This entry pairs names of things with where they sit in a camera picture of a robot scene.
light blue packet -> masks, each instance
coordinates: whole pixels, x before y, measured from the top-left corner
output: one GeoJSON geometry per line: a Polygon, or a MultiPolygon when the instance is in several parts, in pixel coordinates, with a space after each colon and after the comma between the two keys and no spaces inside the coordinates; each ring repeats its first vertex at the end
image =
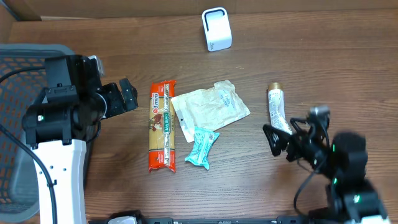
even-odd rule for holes
{"type": "Polygon", "coordinates": [[[207,155],[219,135],[214,131],[195,126],[195,135],[193,136],[195,143],[193,143],[191,154],[185,158],[185,161],[189,161],[195,166],[204,166],[206,170],[209,170],[207,155]]]}

red and yellow package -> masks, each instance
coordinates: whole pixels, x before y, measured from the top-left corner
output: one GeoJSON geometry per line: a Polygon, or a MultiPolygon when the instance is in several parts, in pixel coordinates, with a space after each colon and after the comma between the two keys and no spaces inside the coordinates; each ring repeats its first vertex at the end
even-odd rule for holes
{"type": "Polygon", "coordinates": [[[175,172],[175,80],[152,83],[149,106],[149,172],[168,167],[175,172]]]}

white tube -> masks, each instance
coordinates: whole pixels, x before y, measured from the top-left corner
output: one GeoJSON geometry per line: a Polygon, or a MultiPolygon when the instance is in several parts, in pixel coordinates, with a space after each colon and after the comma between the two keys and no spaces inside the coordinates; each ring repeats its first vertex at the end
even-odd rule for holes
{"type": "Polygon", "coordinates": [[[280,83],[271,83],[268,85],[268,107],[271,126],[293,134],[285,119],[284,92],[280,83]]]}

blue-gray plastic crate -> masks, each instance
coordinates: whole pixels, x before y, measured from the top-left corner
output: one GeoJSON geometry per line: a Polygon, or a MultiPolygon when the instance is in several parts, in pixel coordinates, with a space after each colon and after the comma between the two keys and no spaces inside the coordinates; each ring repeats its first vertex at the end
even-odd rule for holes
{"type": "MultiPolygon", "coordinates": [[[[0,76],[24,67],[44,66],[44,58],[72,55],[64,45],[0,44],[0,76]]],[[[22,72],[0,84],[0,122],[25,143],[22,116],[46,86],[45,70],[22,72]]],[[[39,211],[34,162],[0,134],[0,221],[23,222],[39,211]]]]}

gold cap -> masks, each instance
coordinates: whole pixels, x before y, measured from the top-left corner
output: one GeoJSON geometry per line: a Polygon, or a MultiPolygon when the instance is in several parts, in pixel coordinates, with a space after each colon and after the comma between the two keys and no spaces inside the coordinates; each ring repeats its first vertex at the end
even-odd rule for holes
{"type": "Polygon", "coordinates": [[[281,90],[281,89],[282,89],[282,84],[280,84],[280,83],[271,83],[268,85],[268,91],[281,90]]]}

